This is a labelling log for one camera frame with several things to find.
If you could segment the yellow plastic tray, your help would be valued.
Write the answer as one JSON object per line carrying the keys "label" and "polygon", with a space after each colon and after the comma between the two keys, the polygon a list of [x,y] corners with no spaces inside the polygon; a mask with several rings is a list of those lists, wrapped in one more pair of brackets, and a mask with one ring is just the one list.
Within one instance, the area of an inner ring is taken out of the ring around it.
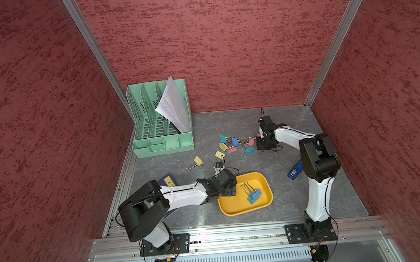
{"label": "yellow plastic tray", "polygon": [[[228,217],[246,214],[255,210],[268,207],[273,202],[273,194],[267,179],[260,173],[251,172],[237,177],[237,194],[231,197],[219,197],[218,205],[222,213]],[[260,189],[262,195],[255,199],[253,204],[248,201],[248,196],[241,189],[242,184],[248,182],[253,188]]]}

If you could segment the teal binder clip bottom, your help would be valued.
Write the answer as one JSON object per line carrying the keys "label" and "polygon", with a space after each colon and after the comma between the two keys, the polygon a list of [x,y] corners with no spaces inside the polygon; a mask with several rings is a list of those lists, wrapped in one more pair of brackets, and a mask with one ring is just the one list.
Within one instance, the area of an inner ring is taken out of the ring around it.
{"label": "teal binder clip bottom", "polygon": [[242,184],[241,189],[244,190],[244,192],[247,194],[248,198],[247,200],[250,202],[250,204],[254,203],[253,195],[256,192],[254,188],[252,188],[248,183]]}

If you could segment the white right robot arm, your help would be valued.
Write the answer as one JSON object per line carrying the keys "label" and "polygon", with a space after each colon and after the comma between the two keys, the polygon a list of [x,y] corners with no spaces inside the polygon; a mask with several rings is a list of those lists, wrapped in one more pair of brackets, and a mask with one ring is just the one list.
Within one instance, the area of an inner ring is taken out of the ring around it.
{"label": "white right robot arm", "polygon": [[313,134],[296,130],[284,124],[259,121],[256,147],[258,150],[276,150],[282,143],[300,151],[303,172],[309,178],[309,197],[305,211],[304,232],[309,237],[331,229],[329,213],[331,188],[340,169],[340,161],[327,134]]}

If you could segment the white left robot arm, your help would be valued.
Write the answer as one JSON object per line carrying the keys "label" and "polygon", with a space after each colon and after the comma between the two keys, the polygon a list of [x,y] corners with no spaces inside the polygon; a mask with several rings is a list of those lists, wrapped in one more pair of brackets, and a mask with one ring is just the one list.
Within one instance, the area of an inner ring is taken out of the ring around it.
{"label": "white left robot arm", "polygon": [[118,215],[131,243],[149,242],[160,253],[172,248],[173,236],[164,216],[183,207],[200,206],[217,200],[236,187],[237,178],[223,169],[210,178],[180,186],[162,186],[148,181],[118,207]]}

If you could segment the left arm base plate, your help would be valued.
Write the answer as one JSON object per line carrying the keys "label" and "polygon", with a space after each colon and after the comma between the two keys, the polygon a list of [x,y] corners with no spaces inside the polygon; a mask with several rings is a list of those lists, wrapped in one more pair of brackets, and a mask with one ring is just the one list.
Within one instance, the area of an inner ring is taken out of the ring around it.
{"label": "left arm base plate", "polygon": [[190,234],[179,233],[173,234],[172,237],[159,248],[152,243],[143,240],[140,244],[140,256],[151,257],[158,255],[178,255],[186,254],[190,249]]}

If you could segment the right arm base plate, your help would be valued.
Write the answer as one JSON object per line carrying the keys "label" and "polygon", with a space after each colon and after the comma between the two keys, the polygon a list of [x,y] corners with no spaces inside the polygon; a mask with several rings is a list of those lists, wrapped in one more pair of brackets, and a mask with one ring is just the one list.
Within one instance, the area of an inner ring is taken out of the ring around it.
{"label": "right arm base plate", "polygon": [[301,224],[285,225],[284,229],[290,245],[314,244],[320,241],[335,241],[337,239],[337,234],[330,218],[321,222],[306,220]]}

